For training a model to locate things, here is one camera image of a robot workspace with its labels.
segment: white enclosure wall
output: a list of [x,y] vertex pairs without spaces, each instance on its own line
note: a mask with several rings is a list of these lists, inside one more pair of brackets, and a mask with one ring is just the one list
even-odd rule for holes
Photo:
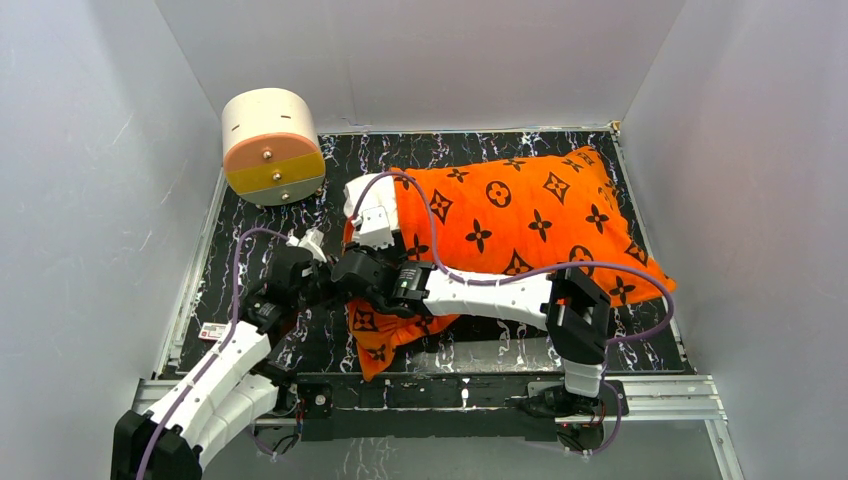
[[108,478],[220,169],[151,1],[0,6],[0,477]]
[[319,131],[606,124],[683,0],[157,0],[220,113],[301,95]]
[[623,124],[746,478],[845,478],[848,3],[690,1]]

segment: cylindrical container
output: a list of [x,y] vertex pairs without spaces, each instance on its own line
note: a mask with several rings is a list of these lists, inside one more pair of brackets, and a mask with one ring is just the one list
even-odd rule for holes
[[221,114],[230,187],[263,206],[302,200],[324,182],[324,157],[306,102],[282,88],[230,100]]

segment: orange pillow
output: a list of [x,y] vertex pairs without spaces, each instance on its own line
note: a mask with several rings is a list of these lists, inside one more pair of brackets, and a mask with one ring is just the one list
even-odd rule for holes
[[[630,238],[615,184],[598,153],[512,158],[462,167],[409,169],[436,217],[439,254],[448,267],[515,275],[565,261],[597,260],[640,269],[673,290],[674,280]],[[415,188],[395,178],[398,221],[407,255],[432,261],[427,211]],[[650,283],[615,270],[585,267],[612,306],[660,296]],[[367,302],[349,304],[366,380],[385,370],[399,345],[438,333],[457,315],[402,319]]]

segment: cylinder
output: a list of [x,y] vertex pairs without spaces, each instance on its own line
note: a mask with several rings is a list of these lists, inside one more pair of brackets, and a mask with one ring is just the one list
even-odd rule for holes
[[309,107],[282,88],[230,100],[221,114],[224,174],[230,188],[263,206],[302,200],[324,182],[324,157]]

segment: black floor mat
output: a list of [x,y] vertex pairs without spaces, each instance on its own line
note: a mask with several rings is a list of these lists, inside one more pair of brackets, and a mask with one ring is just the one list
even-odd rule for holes
[[[618,163],[612,134],[606,131],[510,132],[451,134],[328,135],[321,137],[327,164],[326,191],[286,207],[261,209],[227,190],[218,215],[212,245],[198,289],[200,301],[192,313],[179,371],[190,370],[211,345],[197,338],[203,322],[225,323],[229,317],[231,264],[235,239],[253,227],[302,235],[310,227],[325,233],[325,250],[338,254],[345,221],[343,187],[362,175],[399,167],[444,167],[515,156],[564,155],[590,145],[604,159],[617,184],[621,212],[629,220],[633,239],[644,239],[630,193]],[[250,284],[267,266],[277,241],[255,236],[245,245],[242,261]],[[656,325],[665,314],[662,300],[620,307],[612,315],[619,331],[634,333]],[[358,372],[355,340],[348,332],[345,311],[316,308],[301,315],[297,328],[274,349],[276,361],[297,372]],[[391,372],[536,373],[559,372],[559,357],[545,332],[515,322],[461,318],[438,335],[398,348]],[[646,342],[616,345],[609,352],[610,372],[680,372],[680,358],[670,329]]]

